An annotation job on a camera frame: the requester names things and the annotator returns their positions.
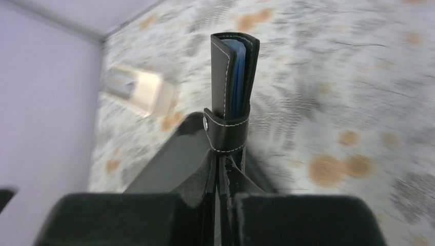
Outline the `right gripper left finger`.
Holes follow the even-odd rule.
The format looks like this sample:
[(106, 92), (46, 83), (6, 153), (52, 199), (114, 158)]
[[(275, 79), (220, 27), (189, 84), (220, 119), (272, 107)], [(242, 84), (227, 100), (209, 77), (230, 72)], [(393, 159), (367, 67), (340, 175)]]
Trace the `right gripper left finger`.
[(168, 193), (73, 193), (51, 209), (35, 245), (213, 245), (215, 174), (199, 168)]

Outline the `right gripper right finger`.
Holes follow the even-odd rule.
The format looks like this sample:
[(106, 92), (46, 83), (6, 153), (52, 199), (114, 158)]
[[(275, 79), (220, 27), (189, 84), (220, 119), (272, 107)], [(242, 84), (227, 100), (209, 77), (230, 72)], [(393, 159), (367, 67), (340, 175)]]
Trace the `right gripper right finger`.
[(217, 159), (222, 245), (385, 245), (374, 213), (345, 195), (266, 193)]

